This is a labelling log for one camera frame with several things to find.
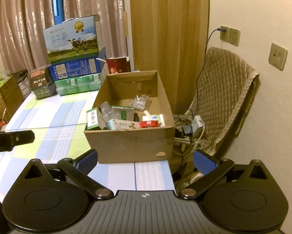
gray ribbed plate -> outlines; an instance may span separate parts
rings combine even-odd
[[[11,234],[20,234],[14,230]],[[229,234],[212,224],[194,201],[176,198],[173,191],[119,191],[97,201],[89,213],[58,234]]]

triangular cutout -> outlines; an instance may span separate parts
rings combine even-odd
[[[262,167],[259,165],[256,165],[253,167],[249,177],[250,178],[259,178],[259,179],[267,179],[264,171],[262,170]]]
[[[35,164],[32,165],[30,170],[28,171],[27,175],[25,176],[25,179],[30,179],[30,178],[39,178],[42,177],[42,173],[39,169],[39,167]]]

quilted chair cover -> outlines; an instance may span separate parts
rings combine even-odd
[[[234,122],[236,133],[239,132],[253,102],[258,77],[259,74],[237,54],[209,48],[198,79],[197,114],[205,123],[205,135],[211,139],[206,150],[210,155],[218,150]],[[195,113],[196,107],[195,96],[189,108]]]

plaid tablecloth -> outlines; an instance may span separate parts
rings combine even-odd
[[[31,129],[36,139],[0,153],[0,201],[30,159],[56,163],[90,149],[84,136],[86,111],[98,92],[36,100],[33,93],[19,107],[5,131]],[[113,190],[174,190],[167,161],[97,164],[89,176]]]

crosshair logo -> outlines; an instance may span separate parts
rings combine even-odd
[[[143,193],[142,196],[143,196],[144,198],[148,198],[148,197],[151,196],[151,195],[148,194],[148,193]]]

